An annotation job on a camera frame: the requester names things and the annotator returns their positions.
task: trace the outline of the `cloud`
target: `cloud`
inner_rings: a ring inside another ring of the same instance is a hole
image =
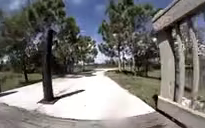
[[[86,34],[86,31],[82,29],[82,30],[80,30],[80,33],[81,34]]]
[[[98,4],[95,6],[95,10],[98,11],[98,12],[104,12],[105,10],[105,5],[104,4]]]
[[[16,10],[19,9],[23,4],[25,0],[11,0],[11,3],[9,4],[10,10]]]
[[[75,5],[80,5],[83,2],[83,0],[71,0],[71,1]]]

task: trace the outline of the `walkway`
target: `walkway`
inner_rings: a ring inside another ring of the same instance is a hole
[[[0,97],[0,102],[53,117],[107,120],[155,112],[136,96],[104,75],[105,70],[53,80],[54,94],[62,96],[55,104],[40,104],[42,83],[26,86]]]

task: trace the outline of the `foliage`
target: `foliage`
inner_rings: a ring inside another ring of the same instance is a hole
[[[110,1],[106,10],[108,20],[99,28],[104,43],[98,47],[104,55],[119,58],[119,71],[120,61],[124,66],[126,55],[132,58],[133,69],[135,65],[148,65],[141,63],[157,57],[157,44],[151,39],[151,20],[156,12],[151,5],[136,5],[133,0]]]
[[[73,17],[66,17],[63,0],[35,0],[13,13],[0,9],[0,59],[16,72],[41,72],[43,46],[48,30],[54,30],[53,70],[71,72],[80,61],[94,62],[96,42],[81,36]]]

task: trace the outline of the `green grass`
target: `green grass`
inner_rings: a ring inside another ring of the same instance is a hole
[[[23,74],[14,72],[1,72],[2,91],[30,85],[42,80],[42,75],[38,73],[28,74],[29,82],[25,83]]]
[[[153,96],[159,95],[160,93],[160,80],[157,79],[160,78],[160,71],[150,72],[149,77],[151,78],[125,75],[115,71],[107,72],[106,75],[123,88],[129,90],[130,93],[136,95],[151,107],[155,108]]]

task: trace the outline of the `lawn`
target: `lawn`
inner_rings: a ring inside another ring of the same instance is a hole
[[[148,78],[126,75],[116,71],[107,72],[106,75],[155,108],[153,96],[160,93],[160,71],[150,72]]]
[[[42,75],[38,73],[28,74],[28,83],[25,83],[24,76],[21,73],[1,72],[0,75],[2,91],[19,88],[42,80]]]

